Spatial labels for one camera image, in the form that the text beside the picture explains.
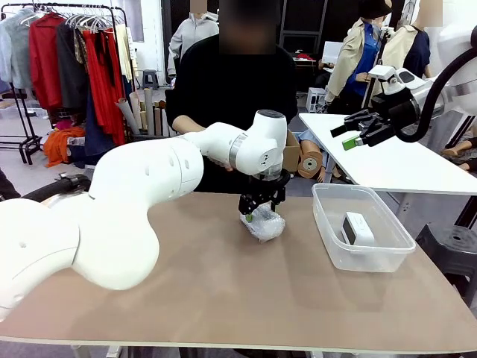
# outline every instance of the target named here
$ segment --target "brown tabletop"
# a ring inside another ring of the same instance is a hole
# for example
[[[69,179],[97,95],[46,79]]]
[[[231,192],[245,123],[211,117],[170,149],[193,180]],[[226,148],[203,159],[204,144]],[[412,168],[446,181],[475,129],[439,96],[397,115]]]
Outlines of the brown tabletop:
[[[420,249],[394,274],[340,271],[323,246],[311,199],[280,206],[287,227],[264,245],[242,226],[238,202],[191,194],[156,206],[149,220],[160,256],[146,281],[112,292],[62,271],[0,324],[0,336],[84,345],[477,351],[477,321]]]

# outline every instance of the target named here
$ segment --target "black metal rack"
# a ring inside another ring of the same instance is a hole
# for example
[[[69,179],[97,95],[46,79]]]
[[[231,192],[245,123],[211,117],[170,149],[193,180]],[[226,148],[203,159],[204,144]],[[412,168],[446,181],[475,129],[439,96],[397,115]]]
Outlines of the black metal rack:
[[[59,4],[57,2],[40,2],[39,3],[39,2],[33,2],[33,1],[32,2],[21,2],[21,3],[8,3],[8,4],[5,4],[1,7],[1,19],[3,20],[6,17],[5,13],[4,13],[4,9],[6,7],[19,7],[19,6],[22,6],[22,7],[32,6],[34,10],[39,10],[42,7],[70,7],[70,8],[73,7],[73,8],[83,8],[83,9],[87,8],[87,9],[105,9],[105,10],[108,10],[111,13],[111,17],[113,18],[113,32],[114,32],[115,39],[117,39],[118,37],[117,37],[117,33],[116,33],[116,22],[114,21],[114,10],[118,10],[118,11],[122,12],[123,17],[124,17],[124,24],[127,27],[126,12],[124,11],[124,9],[122,9],[121,7],[117,7],[117,6],[111,7],[111,6],[106,6],[106,5],[94,5],[94,4]],[[116,47],[116,54],[118,55],[118,58],[119,58],[119,47],[118,47],[117,40],[116,40],[116,43],[115,43],[115,47]],[[130,68],[131,68],[131,73],[133,74],[133,77],[134,77],[133,61],[131,59],[130,59],[129,65],[130,65]],[[13,97],[15,98],[16,107],[18,109],[18,113],[19,113],[19,116],[20,116],[20,120],[22,122],[22,126],[23,126],[23,130],[25,132],[25,135],[24,136],[0,136],[0,138],[22,138],[22,139],[24,139],[21,142],[2,141],[2,142],[0,142],[0,144],[18,145],[20,156],[22,157],[23,163],[25,163],[25,164],[28,163],[28,164],[32,165],[33,163],[31,161],[31,155],[41,149],[40,148],[41,137],[37,136],[34,132],[33,125],[31,124],[31,120],[30,120],[30,117],[28,115],[28,109],[26,107],[25,100],[23,98],[22,90],[18,89],[19,94],[20,94],[20,98],[22,100],[23,110],[25,112],[26,122],[28,124],[28,127],[30,129],[31,134],[28,133],[26,125],[25,125],[25,120],[23,119],[22,110],[20,109],[20,106],[19,106],[18,98],[17,98],[17,95],[16,95],[16,89],[13,86],[13,84],[10,84],[10,87],[11,87],[12,92],[13,92]],[[134,83],[134,80],[132,80],[132,88],[133,88],[133,91],[136,90],[136,85]],[[12,148],[14,148],[14,147],[12,147],[12,146],[0,147],[0,149],[12,149]]]

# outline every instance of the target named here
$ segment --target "clear plastic bin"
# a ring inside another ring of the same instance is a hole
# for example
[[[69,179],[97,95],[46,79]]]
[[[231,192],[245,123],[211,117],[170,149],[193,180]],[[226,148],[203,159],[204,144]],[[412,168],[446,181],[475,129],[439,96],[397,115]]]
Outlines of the clear plastic bin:
[[[395,272],[414,252],[416,242],[384,201],[363,186],[316,184],[313,186],[313,213],[336,268],[348,271]],[[376,245],[348,245],[341,233],[346,212],[364,216]]]

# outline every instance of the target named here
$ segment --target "gray plastic stool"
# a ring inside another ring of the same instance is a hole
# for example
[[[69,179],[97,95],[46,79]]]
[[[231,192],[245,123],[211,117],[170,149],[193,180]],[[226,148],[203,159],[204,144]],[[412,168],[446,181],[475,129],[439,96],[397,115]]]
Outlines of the gray plastic stool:
[[[159,89],[159,80],[157,79],[157,73],[153,69],[145,69],[142,72],[142,88],[152,88],[153,90]]]
[[[423,228],[416,243],[470,307],[477,291],[477,234],[466,227],[442,228],[432,223]]]

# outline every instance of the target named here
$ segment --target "bubble-wrapped object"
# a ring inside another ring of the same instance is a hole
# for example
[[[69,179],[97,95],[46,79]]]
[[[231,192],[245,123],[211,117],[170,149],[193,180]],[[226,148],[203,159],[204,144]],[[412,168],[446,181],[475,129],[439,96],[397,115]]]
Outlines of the bubble-wrapped object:
[[[270,203],[257,207],[252,215],[240,215],[241,222],[261,243],[280,236],[285,229],[285,219],[272,211]]]

